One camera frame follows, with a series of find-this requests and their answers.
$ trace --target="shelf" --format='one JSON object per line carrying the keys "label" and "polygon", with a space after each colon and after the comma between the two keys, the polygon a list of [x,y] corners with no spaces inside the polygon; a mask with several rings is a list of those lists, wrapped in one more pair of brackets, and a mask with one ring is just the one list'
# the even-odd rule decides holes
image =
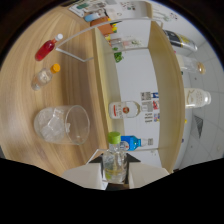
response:
{"label": "shelf", "polygon": [[106,130],[105,137],[110,131],[119,131],[124,135],[124,121],[122,119],[111,119],[108,112],[110,102],[121,101],[114,52],[97,28],[93,29],[92,33],[94,64],[102,123]]}
{"label": "shelf", "polygon": [[148,45],[160,100],[159,156],[162,166],[173,171],[184,131],[185,102],[181,71],[174,50],[156,22],[151,23]]}

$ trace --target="green bottle cap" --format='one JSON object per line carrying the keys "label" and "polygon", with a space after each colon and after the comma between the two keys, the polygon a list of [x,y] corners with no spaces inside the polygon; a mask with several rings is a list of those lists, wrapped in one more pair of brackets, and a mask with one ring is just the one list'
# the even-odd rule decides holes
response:
{"label": "green bottle cap", "polygon": [[110,144],[119,144],[121,142],[121,134],[119,132],[110,132],[108,134],[108,142]]}

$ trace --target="empty glass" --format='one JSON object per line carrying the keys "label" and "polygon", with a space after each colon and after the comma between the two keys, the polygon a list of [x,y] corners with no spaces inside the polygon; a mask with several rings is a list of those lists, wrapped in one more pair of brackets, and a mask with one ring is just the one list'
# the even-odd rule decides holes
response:
{"label": "empty glass", "polygon": [[79,105],[48,107],[36,115],[34,129],[47,142],[81,145],[88,138],[90,121]]}

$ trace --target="white bottle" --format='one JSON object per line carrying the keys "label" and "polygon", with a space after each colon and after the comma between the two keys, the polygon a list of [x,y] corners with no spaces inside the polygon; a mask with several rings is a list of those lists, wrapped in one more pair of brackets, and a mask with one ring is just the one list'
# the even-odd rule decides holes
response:
{"label": "white bottle", "polygon": [[112,119],[133,118],[147,108],[140,107],[135,101],[112,102],[109,104],[109,115]]}
{"label": "white bottle", "polygon": [[185,108],[198,108],[211,103],[211,95],[202,89],[184,88]]}
{"label": "white bottle", "polygon": [[54,64],[50,69],[43,68],[38,74],[36,74],[32,80],[32,88],[39,90],[45,86],[52,79],[53,74],[60,71],[60,65]]}
{"label": "white bottle", "polygon": [[198,73],[198,74],[205,74],[206,69],[204,65],[197,61],[194,58],[189,58],[183,55],[176,54],[177,61],[179,63],[180,69],[187,70],[188,72],[191,73]]}

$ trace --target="bottle cap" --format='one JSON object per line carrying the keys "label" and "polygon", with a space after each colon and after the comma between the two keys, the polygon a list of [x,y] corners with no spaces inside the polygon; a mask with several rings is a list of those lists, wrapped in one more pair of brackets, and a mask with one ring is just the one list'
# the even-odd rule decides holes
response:
{"label": "bottle cap", "polygon": [[110,144],[119,144],[121,142],[121,134],[120,132],[109,132],[108,134],[108,142]]}
{"label": "bottle cap", "polygon": [[51,67],[51,72],[54,74],[56,72],[59,72],[60,71],[60,65],[59,64],[54,64],[52,67]]}
{"label": "bottle cap", "polygon": [[198,62],[198,70],[202,75],[204,75],[206,72],[205,66],[201,62]]}
{"label": "bottle cap", "polygon": [[117,30],[117,27],[113,27],[112,30],[113,30],[113,31],[116,31],[116,30]]}
{"label": "bottle cap", "polygon": [[142,140],[141,139],[138,139],[138,147],[140,147],[140,146],[143,146],[142,145]]}
{"label": "bottle cap", "polygon": [[55,40],[56,41],[59,41],[63,38],[63,35],[62,34],[58,34],[56,37],[55,37]]}

